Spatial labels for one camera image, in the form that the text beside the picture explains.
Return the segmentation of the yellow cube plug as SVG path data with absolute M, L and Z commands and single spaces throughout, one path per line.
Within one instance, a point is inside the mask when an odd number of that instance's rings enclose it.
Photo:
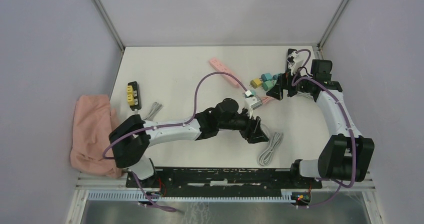
M 250 86 L 252 87 L 252 88 L 254 88 L 254 89 L 256 89 L 256 88 L 258 88 L 258 87 L 261 87 L 262 86 L 262 83 L 263 83 L 263 81 L 260 79 L 260 78 L 255 78 L 255 79 L 252 79 L 251 81 L 250 81 Z

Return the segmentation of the pink power strip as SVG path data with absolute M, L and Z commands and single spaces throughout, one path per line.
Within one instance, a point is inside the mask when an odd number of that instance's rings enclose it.
M 232 76 L 234 76 L 236 79 L 239 80 L 239 77 L 235 74 L 235 72 L 233 70 L 231 70 L 227 65 L 225 65 L 221 60 L 219 60 L 216 57 L 213 57 L 211 59 L 209 59 L 209 64 L 210 66 L 217 72 L 225 72 L 227 74 L 230 74 Z M 235 88 L 239 88 L 240 84 L 239 82 L 234 79 L 233 77 L 229 76 L 229 75 L 223 75 L 223 77 Z

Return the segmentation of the small black power strip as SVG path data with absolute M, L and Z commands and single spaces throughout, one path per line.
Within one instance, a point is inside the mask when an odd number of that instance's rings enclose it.
M 130 107 L 130 109 L 132 111 L 138 111 L 142 107 L 142 102 L 141 102 L 141 99 L 140 99 L 140 87 L 139 87 L 139 84 L 138 84 L 137 81 L 132 81 L 132 82 L 129 82 L 127 85 L 132 85 L 133 86 L 133 95 L 134 95 L 134 98 L 135 98 L 135 105 L 133 105 L 133 106 L 130 106 L 129 105 L 129 107 Z

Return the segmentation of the black power strip green USB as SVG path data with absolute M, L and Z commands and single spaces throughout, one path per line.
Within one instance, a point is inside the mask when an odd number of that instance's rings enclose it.
M 293 64 L 295 61 L 294 61 L 294 59 L 297 57 L 297 55 L 298 55 L 298 53 L 297 53 L 297 50 L 296 49 L 291 49 L 291 48 L 289 48 L 288 50 L 287 50 L 287 64 Z

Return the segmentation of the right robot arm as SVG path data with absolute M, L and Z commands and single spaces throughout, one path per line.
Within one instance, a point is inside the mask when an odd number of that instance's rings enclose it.
M 344 104 L 342 86 L 332 80 L 332 61 L 312 60 L 306 75 L 301 75 L 305 69 L 302 61 L 287 62 L 286 67 L 286 72 L 278 75 L 275 86 L 267 91 L 267 96 L 281 100 L 284 91 L 289 97 L 298 93 L 311 95 L 324 115 L 330 135 L 318 159 L 295 161 L 288 175 L 290 184 L 301 188 L 309 178 L 332 180 L 345 187 L 362 182 L 375 145 L 354 125 Z

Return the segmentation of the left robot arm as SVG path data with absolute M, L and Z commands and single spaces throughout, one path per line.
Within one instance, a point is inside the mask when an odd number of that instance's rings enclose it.
M 238 131 L 249 144 L 269 141 L 263 131 L 260 117 L 252 117 L 248 109 L 239 111 L 236 100 L 226 98 L 215 107 L 194 115 L 192 120 L 180 122 L 153 122 L 143 120 L 138 114 L 132 115 L 109 134 L 110 146 L 103 155 L 112 159 L 117 168 L 135 172 L 145 187 L 156 184 L 157 173 L 153 162 L 144 156 L 154 145 L 173 141 L 198 141 L 215 137 L 221 130 Z

